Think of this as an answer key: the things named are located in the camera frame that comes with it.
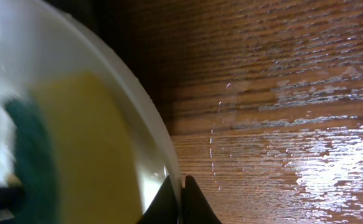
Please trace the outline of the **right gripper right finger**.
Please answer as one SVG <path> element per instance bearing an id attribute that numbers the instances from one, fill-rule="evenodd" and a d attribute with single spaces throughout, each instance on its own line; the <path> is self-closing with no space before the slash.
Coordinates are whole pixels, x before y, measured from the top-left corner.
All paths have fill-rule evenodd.
<path id="1" fill-rule="evenodd" d="M 182 189 L 183 224 L 221 224 L 195 178 L 187 175 Z"/>

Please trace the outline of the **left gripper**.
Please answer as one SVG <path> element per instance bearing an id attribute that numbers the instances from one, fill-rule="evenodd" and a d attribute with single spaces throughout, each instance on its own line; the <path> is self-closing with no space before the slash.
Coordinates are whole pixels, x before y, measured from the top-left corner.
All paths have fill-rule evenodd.
<path id="1" fill-rule="evenodd" d="M 0 224 L 14 224 L 15 214 L 24 201 L 23 187 L 0 187 Z"/>

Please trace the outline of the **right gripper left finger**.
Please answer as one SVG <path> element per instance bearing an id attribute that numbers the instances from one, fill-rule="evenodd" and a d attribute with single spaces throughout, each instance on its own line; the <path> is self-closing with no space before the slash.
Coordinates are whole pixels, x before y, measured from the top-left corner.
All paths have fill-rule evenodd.
<path id="1" fill-rule="evenodd" d="M 137 224 L 177 224 L 178 206 L 169 176 Z"/>

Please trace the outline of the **green and yellow sponge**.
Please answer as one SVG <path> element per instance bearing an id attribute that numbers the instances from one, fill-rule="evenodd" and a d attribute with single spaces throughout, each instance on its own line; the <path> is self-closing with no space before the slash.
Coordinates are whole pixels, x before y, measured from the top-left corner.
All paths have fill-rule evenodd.
<path id="1" fill-rule="evenodd" d="M 26 192 L 14 222 L 136 223 L 142 208 L 133 144 L 103 82 L 84 73 L 28 93 L 4 103 Z"/>

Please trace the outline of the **white plate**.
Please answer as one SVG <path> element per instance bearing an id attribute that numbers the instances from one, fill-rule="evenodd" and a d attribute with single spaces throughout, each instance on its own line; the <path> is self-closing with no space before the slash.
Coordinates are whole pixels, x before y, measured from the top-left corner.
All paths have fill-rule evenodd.
<path id="1" fill-rule="evenodd" d="M 0 187 L 15 173 L 15 125 L 4 109 L 38 83 L 91 73 L 110 92 L 133 144 L 142 216 L 169 176 L 181 216 L 181 174 L 166 127 L 131 70 L 97 35 L 44 1 L 0 1 Z"/>

